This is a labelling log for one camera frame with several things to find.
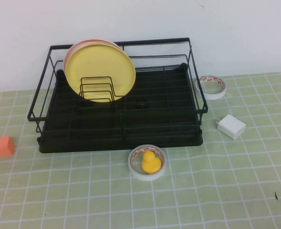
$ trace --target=tape roll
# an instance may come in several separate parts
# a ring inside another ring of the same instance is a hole
[[[141,173],[140,171],[136,171],[132,166],[133,160],[137,156],[142,156],[146,151],[154,152],[155,155],[161,160],[161,163],[162,163],[161,169],[159,171],[157,171],[156,173],[147,174],[144,171]],[[157,146],[153,146],[153,145],[142,145],[142,146],[136,147],[135,149],[133,149],[131,151],[129,158],[128,158],[128,166],[129,166],[129,170],[130,170],[131,174],[135,178],[137,178],[139,180],[144,180],[144,181],[156,180],[157,178],[162,176],[165,173],[166,165],[167,165],[167,159],[166,159],[165,153],[160,148],[158,148]]]
[[[205,83],[205,82],[215,82],[217,84],[220,84],[221,85],[221,88],[222,88],[222,92],[219,92],[219,93],[216,93],[216,94],[210,94],[210,93],[205,93],[203,92],[204,94],[204,97],[208,100],[215,100],[215,99],[220,99],[221,97],[223,97],[226,92],[227,92],[227,84],[226,82],[224,82],[222,79],[216,77],[216,76],[202,76],[200,79],[199,79],[200,83]],[[198,81],[196,81],[196,88],[198,91],[200,91],[199,89],[199,85],[198,85]]]

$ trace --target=black dish rack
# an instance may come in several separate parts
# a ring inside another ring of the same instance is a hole
[[[136,81],[127,95],[114,101],[116,92],[109,77],[111,99],[106,103],[83,98],[87,93],[83,79],[79,94],[68,85],[63,58],[72,45],[50,47],[27,116],[41,134],[37,138],[40,152],[202,144],[200,125],[208,107],[201,85],[198,99],[192,80],[193,73],[199,83],[190,39],[116,44],[132,59]]]

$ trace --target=yellow rubber duck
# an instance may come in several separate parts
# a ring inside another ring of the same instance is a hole
[[[154,152],[146,151],[142,156],[141,168],[146,173],[155,173],[160,170],[161,166],[161,160],[155,156]]]

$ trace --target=sponge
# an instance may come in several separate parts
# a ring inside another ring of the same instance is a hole
[[[12,156],[14,153],[14,142],[9,136],[0,137],[0,156]]]
[[[0,157],[12,156],[14,153],[14,142],[9,136],[0,137]]]

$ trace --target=green grid mat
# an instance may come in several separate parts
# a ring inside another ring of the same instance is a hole
[[[153,182],[131,177],[128,150],[41,154],[26,119],[34,91],[0,93],[0,136],[16,144],[0,158],[0,229],[281,229],[281,73],[222,79],[204,144],[164,149]],[[236,140],[216,129],[227,114],[247,124]]]

